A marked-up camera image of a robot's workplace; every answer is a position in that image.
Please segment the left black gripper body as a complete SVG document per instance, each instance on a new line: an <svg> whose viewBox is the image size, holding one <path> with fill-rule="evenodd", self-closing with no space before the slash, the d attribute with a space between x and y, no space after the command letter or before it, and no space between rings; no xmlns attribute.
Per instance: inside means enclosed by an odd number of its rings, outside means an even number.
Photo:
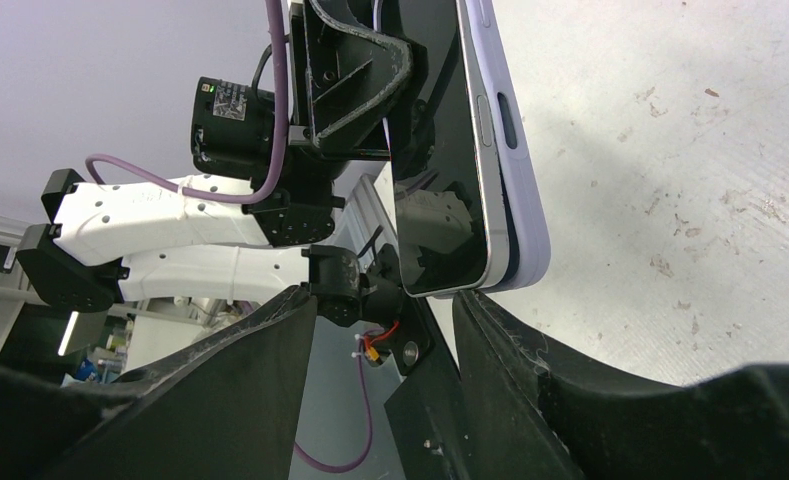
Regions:
<svg viewBox="0 0 789 480"><path fill-rule="evenodd" d="M407 89L411 45L384 32L379 1L292 1L296 107L289 149L316 163L386 161L382 123Z"/></svg>

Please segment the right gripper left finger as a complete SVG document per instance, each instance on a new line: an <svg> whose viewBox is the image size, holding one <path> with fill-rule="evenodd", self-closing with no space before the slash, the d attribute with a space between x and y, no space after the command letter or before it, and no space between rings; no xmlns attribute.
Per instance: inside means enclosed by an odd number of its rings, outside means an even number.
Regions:
<svg viewBox="0 0 789 480"><path fill-rule="evenodd" d="M109 384L0 367L0 479L285 479L317 301L292 286Z"/></svg>

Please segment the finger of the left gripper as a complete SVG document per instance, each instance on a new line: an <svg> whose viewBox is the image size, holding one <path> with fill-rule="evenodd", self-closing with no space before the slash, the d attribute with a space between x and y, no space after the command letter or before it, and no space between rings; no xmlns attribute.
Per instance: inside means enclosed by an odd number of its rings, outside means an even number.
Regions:
<svg viewBox="0 0 789 480"><path fill-rule="evenodd" d="M408 42L377 30L373 1L306 1L309 126L319 149L360 149L413 70Z"/></svg>

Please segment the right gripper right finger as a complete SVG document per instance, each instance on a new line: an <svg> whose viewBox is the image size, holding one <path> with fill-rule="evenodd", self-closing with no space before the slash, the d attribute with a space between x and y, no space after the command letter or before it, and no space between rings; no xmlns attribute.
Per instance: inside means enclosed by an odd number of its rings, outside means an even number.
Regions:
<svg viewBox="0 0 789 480"><path fill-rule="evenodd" d="M456 295L449 348L428 303L395 335L385 404L409 479L789 479L789 364L688 386L645 379Z"/></svg>

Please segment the black phone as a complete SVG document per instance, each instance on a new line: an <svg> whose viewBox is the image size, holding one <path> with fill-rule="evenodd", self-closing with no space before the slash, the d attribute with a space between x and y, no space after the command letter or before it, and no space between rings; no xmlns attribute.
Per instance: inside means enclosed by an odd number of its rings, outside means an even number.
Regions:
<svg viewBox="0 0 789 480"><path fill-rule="evenodd" d="M516 247L484 75L464 1L378 1L372 25L413 68L384 120L401 281L413 297L497 286Z"/></svg>

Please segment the lavender phone case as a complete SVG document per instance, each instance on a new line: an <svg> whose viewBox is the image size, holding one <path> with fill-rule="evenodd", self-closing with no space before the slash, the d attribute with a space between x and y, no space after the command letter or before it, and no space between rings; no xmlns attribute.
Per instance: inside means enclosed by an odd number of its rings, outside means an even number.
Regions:
<svg viewBox="0 0 789 480"><path fill-rule="evenodd" d="M550 263L551 244L520 109L515 96L497 19L490 1L465 1L487 100L486 126L497 148L502 172L509 262L502 280L484 287L501 292L531 286Z"/></svg>

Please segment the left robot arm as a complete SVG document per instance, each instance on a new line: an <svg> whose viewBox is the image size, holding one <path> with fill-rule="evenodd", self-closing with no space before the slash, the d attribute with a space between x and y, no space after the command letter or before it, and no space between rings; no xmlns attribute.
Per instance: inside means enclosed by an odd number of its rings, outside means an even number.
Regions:
<svg viewBox="0 0 789 480"><path fill-rule="evenodd" d="M270 1L261 57L274 87L203 77L190 130L195 173L133 183L51 174L47 222L26 229L16 258L47 304L102 313L116 304L186 296L263 302L297 285L317 312L349 327L398 322L405 302L393 248L330 246L345 200L336 179L353 161L384 162L383 117L412 74L409 44L381 30L377 1Z"/></svg>

